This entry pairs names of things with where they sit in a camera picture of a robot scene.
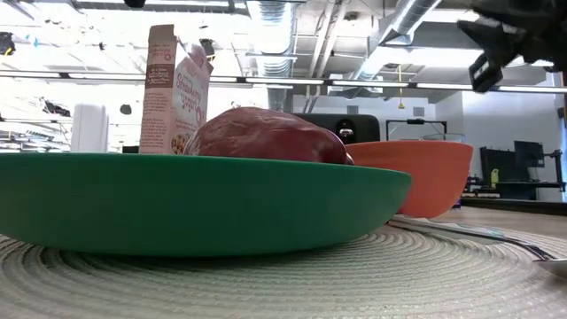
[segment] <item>computer monitor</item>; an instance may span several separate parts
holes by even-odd
[[[514,150],[518,167],[545,167],[542,143],[514,141]]]

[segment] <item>woven placemat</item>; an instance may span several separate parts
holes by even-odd
[[[566,241],[510,235],[567,255]],[[531,260],[389,227],[320,251],[214,260],[0,237],[0,318],[567,318],[567,283]]]

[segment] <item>strawberry cereal box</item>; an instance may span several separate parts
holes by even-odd
[[[206,121],[213,67],[200,44],[183,45],[174,25],[150,29],[140,153],[183,154]]]

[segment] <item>orange bowl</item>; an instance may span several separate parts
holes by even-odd
[[[436,217],[461,196],[472,147],[446,141],[389,141],[349,144],[354,165],[410,173],[411,188],[400,214]]]

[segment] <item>ventilation duct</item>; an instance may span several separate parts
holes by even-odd
[[[272,1],[249,1],[247,4],[259,32],[255,47],[265,55],[256,58],[259,76],[290,77],[295,4]],[[268,89],[268,108],[291,113],[292,102],[287,100],[288,96],[287,89]]]
[[[399,0],[396,11],[385,18],[385,27],[369,39],[369,48],[376,48],[351,76],[352,80],[372,81],[380,69],[388,63],[392,48],[385,48],[385,43],[396,41],[397,44],[410,45],[413,33],[422,24],[425,13],[435,9],[441,0]]]

